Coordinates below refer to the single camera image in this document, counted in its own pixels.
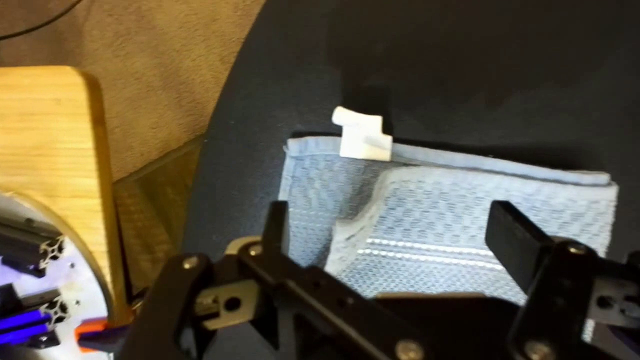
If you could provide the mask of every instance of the towel tag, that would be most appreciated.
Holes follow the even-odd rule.
[[[338,106],[331,122],[341,126],[339,156],[364,160],[392,160],[394,137],[381,134],[381,115],[359,113]]]

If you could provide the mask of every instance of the light blue towel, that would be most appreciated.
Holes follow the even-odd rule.
[[[483,245],[487,206],[509,199],[542,230],[606,251],[617,185],[565,172],[394,144],[392,162],[338,156],[339,137],[285,145],[280,199],[288,254],[326,265],[364,296],[381,291],[521,291]]]

